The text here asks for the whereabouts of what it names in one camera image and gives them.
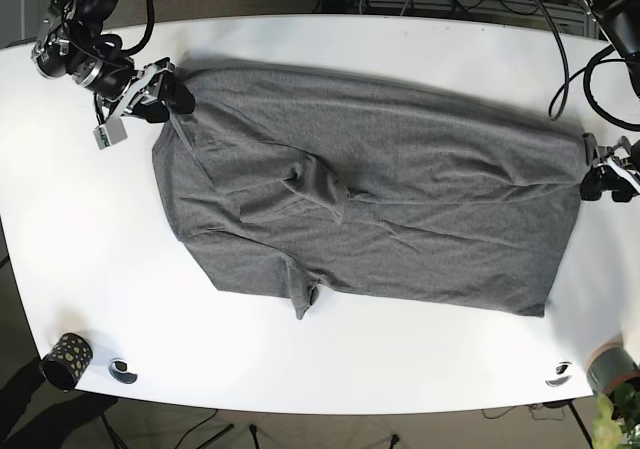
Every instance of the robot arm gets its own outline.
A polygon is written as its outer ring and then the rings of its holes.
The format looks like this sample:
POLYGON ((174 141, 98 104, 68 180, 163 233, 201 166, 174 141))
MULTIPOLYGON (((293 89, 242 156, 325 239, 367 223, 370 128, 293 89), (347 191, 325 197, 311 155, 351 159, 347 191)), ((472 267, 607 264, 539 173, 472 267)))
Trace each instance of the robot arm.
POLYGON ((52 0, 38 32, 32 59, 48 78, 69 74, 94 93, 99 126, 94 131, 103 149, 126 138, 121 117, 165 122, 169 110, 190 114, 195 99, 174 76, 168 58, 136 70, 131 56, 151 38, 153 0, 147 3, 147 27, 142 40, 129 49, 114 34, 102 34, 104 21, 118 0, 52 0))
POLYGON ((600 24, 613 49, 628 61, 631 85, 640 97, 640 0, 578 1, 600 24))

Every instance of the small black object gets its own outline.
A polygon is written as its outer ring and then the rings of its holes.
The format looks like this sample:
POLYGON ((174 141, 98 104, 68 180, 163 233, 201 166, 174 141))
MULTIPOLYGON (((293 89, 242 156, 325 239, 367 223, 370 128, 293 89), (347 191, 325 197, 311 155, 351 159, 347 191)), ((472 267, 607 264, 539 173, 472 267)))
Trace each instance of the small black object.
POLYGON ((400 438, 398 437, 397 434, 394 434, 393 436, 391 436, 391 445, 389 446, 389 449, 393 449, 394 447, 396 447, 396 444, 398 444, 400 442, 400 438))
POLYGON ((604 191, 611 191, 614 202, 629 202, 636 194, 629 181, 618 176, 610 167, 591 169, 580 183, 580 198, 583 201, 598 201, 604 191))
POLYGON ((70 391, 93 359, 89 343, 77 334, 64 334, 40 362, 42 375, 58 389, 70 391))
POLYGON ((214 442, 216 442, 218 439, 220 439, 222 436, 224 436, 227 432, 229 432, 233 428, 234 428, 234 425, 233 424, 229 424, 224 429, 222 429, 220 432, 215 434, 213 437, 207 439, 202 444, 200 444, 196 449, 205 449, 205 447, 208 447, 211 444, 213 444, 214 442))
POLYGON ((255 424, 251 424, 249 426, 249 432, 251 433, 251 437, 253 438, 253 445, 255 449, 260 449, 260 443, 258 442, 258 428, 255 424))

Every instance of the patterned cup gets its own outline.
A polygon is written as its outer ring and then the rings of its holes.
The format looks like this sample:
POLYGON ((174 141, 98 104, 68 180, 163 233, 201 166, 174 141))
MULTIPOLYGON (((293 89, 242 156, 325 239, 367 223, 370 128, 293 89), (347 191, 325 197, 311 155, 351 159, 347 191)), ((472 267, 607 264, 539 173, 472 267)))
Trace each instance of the patterned cup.
POLYGON ((93 359, 91 346, 82 337, 67 333, 53 346, 40 363, 40 371, 51 385, 70 391, 93 359))

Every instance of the cloth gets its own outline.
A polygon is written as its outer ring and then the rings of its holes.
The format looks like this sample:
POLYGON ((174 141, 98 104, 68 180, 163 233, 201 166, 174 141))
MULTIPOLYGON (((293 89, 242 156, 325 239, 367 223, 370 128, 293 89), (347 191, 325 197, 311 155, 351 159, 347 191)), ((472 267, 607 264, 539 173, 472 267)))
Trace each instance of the cloth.
POLYGON ((153 148, 169 224, 224 291, 341 292, 542 316, 587 171, 582 131, 339 75, 235 67, 153 148))

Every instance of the black pants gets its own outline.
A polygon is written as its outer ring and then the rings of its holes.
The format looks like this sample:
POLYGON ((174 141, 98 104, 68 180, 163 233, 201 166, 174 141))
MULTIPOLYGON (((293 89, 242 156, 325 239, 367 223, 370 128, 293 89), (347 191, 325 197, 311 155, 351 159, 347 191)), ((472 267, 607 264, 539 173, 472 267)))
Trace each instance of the black pants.
POLYGON ((27 409, 31 396, 44 382, 38 359, 20 369, 0 390, 0 441, 2 449, 59 449, 71 432, 95 419, 118 402, 101 394, 83 394, 41 412, 7 439, 27 409))

